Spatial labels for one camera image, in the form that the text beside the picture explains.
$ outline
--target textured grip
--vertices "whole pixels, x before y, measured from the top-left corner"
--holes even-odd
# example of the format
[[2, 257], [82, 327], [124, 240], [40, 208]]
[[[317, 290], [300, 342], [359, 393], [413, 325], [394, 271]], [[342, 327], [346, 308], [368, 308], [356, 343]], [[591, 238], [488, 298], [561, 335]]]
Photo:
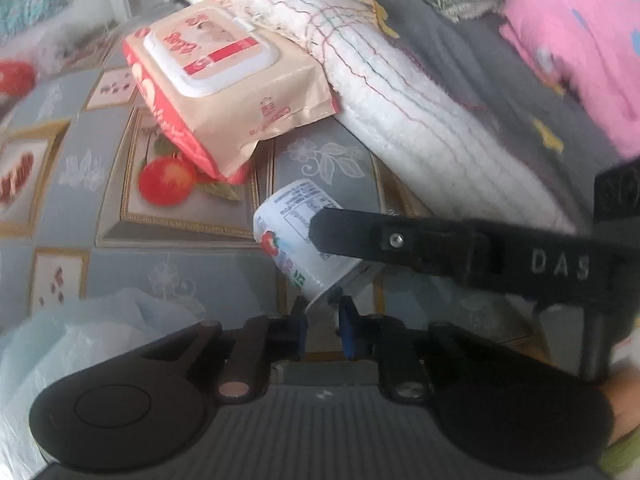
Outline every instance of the textured grip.
[[548, 476], [478, 463], [431, 415], [384, 399], [377, 386], [271, 386], [219, 410], [181, 456], [144, 471], [91, 475], [59, 465], [38, 480], [606, 480], [596, 468]]

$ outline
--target metal screw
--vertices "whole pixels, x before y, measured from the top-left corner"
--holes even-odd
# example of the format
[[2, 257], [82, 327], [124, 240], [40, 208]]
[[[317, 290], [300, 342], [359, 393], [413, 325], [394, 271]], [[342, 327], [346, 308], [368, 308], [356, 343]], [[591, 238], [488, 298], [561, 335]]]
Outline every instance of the metal screw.
[[403, 399], [419, 399], [424, 396], [424, 386], [414, 381], [407, 381], [396, 386], [396, 394]]
[[389, 237], [389, 245], [394, 249], [401, 249], [404, 245], [404, 237], [400, 233], [393, 233]]

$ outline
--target red apple print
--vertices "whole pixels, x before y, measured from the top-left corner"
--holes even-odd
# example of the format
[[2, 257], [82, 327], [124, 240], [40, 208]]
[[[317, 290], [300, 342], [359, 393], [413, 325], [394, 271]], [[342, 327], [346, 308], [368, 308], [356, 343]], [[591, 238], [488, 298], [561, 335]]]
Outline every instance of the red apple print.
[[260, 246], [269, 256], [278, 256], [278, 240], [273, 231], [267, 231], [262, 235]]
[[138, 179], [140, 194], [149, 203], [159, 206], [183, 202], [195, 184], [193, 164], [172, 156], [161, 156], [147, 164]]

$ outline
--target white quilted blanket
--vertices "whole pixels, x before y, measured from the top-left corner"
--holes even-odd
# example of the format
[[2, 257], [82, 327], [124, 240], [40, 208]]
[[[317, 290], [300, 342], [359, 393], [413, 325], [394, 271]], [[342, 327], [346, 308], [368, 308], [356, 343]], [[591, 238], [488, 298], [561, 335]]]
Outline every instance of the white quilted blanket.
[[574, 230], [536, 175], [386, 42], [366, 0], [222, 3], [312, 54], [339, 120], [436, 215]]

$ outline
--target floral pattern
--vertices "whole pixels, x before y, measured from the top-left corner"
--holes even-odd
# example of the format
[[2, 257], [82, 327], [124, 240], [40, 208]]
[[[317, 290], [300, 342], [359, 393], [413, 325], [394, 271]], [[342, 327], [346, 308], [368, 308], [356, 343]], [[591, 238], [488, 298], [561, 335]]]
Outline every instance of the floral pattern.
[[318, 149], [314, 142], [302, 137], [292, 142], [286, 153], [289, 153], [291, 160], [303, 164], [303, 175], [319, 175], [329, 186], [334, 182], [336, 166], [350, 178], [364, 177], [364, 172], [357, 162], [364, 157], [364, 154], [356, 146], [345, 148], [335, 142], [328, 142]]
[[166, 261], [160, 262], [148, 274], [151, 292], [161, 300], [175, 301], [197, 317], [205, 313], [204, 306], [196, 299], [196, 283], [182, 280], [178, 266], [171, 263], [171, 254]]
[[89, 191], [96, 191], [105, 181], [106, 172], [102, 167], [102, 157], [94, 156], [91, 150], [86, 150], [84, 157], [78, 164], [78, 158], [68, 156], [66, 158], [66, 168], [60, 174], [58, 184], [60, 186], [78, 187], [84, 184]]
[[47, 95], [44, 98], [40, 110], [38, 110], [37, 122], [43, 119], [47, 119], [53, 115], [56, 109], [56, 105], [62, 101], [62, 85], [60, 83], [52, 84], [47, 90]]

